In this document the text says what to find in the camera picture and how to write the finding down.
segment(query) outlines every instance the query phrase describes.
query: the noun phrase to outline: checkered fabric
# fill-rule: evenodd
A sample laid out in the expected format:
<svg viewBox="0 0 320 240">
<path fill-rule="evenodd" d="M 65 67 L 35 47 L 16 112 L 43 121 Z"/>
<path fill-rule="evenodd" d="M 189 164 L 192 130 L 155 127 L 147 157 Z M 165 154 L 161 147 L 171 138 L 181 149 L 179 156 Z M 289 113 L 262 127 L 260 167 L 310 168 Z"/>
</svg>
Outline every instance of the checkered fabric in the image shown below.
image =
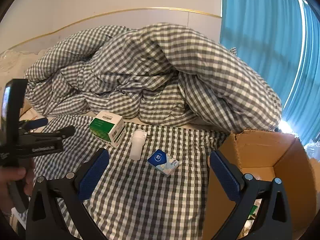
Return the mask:
<svg viewBox="0 0 320 240">
<path fill-rule="evenodd" d="M 119 147 L 106 147 L 89 131 L 91 120 L 92 117 L 67 114 L 46 126 L 44 132 L 74 125 L 76 133 L 63 140 L 64 152 L 35 158 L 36 177 L 62 178 L 104 147 L 110 153 L 109 166 L 84 205 L 108 239 L 201 237 L 208 184 L 206 156 L 219 147 L 226 135 L 126 123 L 127 133 Z M 136 129 L 143 129 L 151 137 L 143 147 L 140 161 L 128 158 L 130 138 Z M 169 177 L 147 163 L 157 149 L 180 162 Z M 70 232 L 79 237 L 63 200 L 59 205 Z"/>
<path fill-rule="evenodd" d="M 156 125 L 197 116 L 221 131 L 271 130 L 281 101 L 242 60 L 185 26 L 80 31 L 26 72 L 26 99 L 45 116 L 101 110 Z"/>
<path fill-rule="evenodd" d="M 237 48 L 236 47 L 233 47 L 230 49 L 230 52 L 233 54 L 233 55 L 236 55 L 237 56 Z"/>
</svg>

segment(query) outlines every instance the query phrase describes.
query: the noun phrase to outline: blue package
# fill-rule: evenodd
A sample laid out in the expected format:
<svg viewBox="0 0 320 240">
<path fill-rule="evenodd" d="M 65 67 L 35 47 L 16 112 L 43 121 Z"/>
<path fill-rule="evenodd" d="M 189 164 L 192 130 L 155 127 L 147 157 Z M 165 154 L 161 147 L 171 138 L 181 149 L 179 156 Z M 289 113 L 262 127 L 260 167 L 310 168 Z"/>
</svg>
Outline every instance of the blue package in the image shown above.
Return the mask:
<svg viewBox="0 0 320 240">
<path fill-rule="evenodd" d="M 171 173 L 173 173 L 179 166 L 179 161 L 159 149 L 156 150 L 150 158 L 148 158 L 148 163 L 165 176 L 170 176 Z"/>
</svg>

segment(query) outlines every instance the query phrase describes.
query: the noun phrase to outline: human hand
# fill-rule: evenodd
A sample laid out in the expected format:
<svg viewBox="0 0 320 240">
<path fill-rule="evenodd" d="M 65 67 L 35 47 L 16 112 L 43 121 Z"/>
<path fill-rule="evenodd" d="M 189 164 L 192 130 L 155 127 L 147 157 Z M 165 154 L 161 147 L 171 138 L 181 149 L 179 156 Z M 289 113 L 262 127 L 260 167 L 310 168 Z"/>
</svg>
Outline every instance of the human hand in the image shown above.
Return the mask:
<svg viewBox="0 0 320 240">
<path fill-rule="evenodd" d="M 35 176 L 35 164 L 32 158 L 30 159 L 30 167 L 27 171 L 23 167 L 0 167 L 0 209 L 2 212 L 10 213 L 14 207 L 7 186 L 10 181 L 17 181 L 26 177 L 24 193 L 29 196 L 32 194 L 33 178 Z"/>
</svg>

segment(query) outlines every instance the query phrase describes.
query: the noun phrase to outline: small white container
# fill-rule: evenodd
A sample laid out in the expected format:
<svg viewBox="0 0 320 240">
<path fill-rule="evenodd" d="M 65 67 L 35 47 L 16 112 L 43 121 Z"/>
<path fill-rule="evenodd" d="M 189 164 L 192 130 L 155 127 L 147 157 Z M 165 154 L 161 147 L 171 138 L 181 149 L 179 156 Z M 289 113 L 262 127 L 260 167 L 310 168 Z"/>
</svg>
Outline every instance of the small white container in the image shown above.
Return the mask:
<svg viewBox="0 0 320 240">
<path fill-rule="evenodd" d="M 143 130 L 135 130 L 131 137 L 131 150 L 129 158 L 138 161 L 141 159 L 142 147 L 144 146 L 147 138 L 147 132 Z"/>
</svg>

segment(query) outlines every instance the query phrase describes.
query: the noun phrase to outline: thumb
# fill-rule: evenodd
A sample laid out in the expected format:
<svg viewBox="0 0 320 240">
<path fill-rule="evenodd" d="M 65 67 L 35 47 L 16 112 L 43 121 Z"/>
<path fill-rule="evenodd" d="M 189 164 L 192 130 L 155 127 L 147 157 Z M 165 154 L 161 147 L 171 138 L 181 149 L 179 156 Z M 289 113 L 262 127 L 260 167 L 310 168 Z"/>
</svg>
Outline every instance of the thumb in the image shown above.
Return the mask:
<svg viewBox="0 0 320 240">
<path fill-rule="evenodd" d="M 26 174 L 26 169 L 23 167 L 1 167 L 0 168 L 0 183 L 7 183 L 13 180 L 23 179 Z"/>
</svg>

